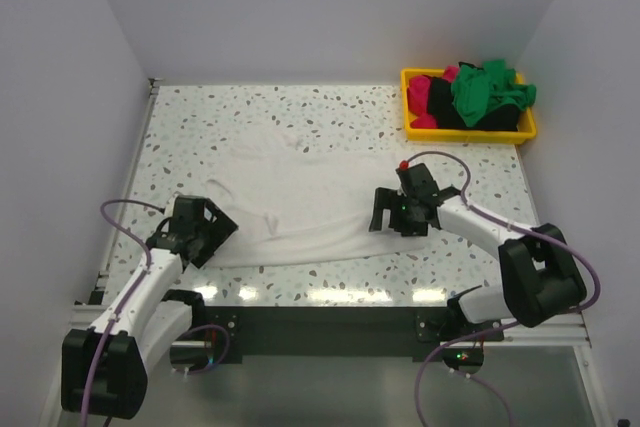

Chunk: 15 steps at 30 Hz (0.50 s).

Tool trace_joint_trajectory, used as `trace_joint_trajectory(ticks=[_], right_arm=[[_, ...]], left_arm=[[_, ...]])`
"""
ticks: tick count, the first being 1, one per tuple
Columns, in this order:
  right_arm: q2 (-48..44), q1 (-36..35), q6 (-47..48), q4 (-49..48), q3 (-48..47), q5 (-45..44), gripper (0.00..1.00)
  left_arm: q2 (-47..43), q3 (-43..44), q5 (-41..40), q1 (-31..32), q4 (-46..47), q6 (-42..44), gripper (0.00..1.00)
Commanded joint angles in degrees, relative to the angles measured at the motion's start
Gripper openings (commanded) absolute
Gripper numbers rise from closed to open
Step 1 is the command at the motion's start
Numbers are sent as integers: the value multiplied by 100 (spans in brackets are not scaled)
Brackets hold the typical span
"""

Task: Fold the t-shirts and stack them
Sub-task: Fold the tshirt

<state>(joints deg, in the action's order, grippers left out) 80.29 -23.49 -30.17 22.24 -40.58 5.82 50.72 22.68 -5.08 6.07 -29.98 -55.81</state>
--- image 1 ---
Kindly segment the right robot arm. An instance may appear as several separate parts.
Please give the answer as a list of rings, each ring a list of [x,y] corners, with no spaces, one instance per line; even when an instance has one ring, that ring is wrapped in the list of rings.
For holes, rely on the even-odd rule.
[[[497,260],[501,283],[477,286],[447,301],[450,322],[461,327],[515,319],[535,327],[579,306],[587,288],[561,230],[552,224],[511,223],[471,204],[456,187],[441,189],[426,165],[404,162],[396,169],[400,187],[374,194],[371,232],[383,214],[403,237],[425,237],[433,228],[456,234]]]

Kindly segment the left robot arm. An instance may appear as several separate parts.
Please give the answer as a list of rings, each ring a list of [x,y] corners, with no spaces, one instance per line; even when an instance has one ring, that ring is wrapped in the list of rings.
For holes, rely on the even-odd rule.
[[[79,423],[90,416],[129,420],[144,401],[154,367],[181,337],[215,334],[212,354],[186,369],[208,372],[227,356],[233,334],[207,321],[203,296],[174,290],[187,267],[203,267],[238,226],[206,197],[178,196],[147,239],[138,266],[114,301],[86,328],[62,343],[61,407]]]

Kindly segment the white t shirt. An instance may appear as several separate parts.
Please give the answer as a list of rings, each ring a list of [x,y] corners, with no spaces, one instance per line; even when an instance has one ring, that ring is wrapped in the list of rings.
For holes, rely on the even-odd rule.
[[[207,155],[179,192],[209,198],[238,226],[212,267],[314,264],[427,245],[368,229],[376,188],[399,186],[397,154],[314,153],[290,133],[253,126]]]

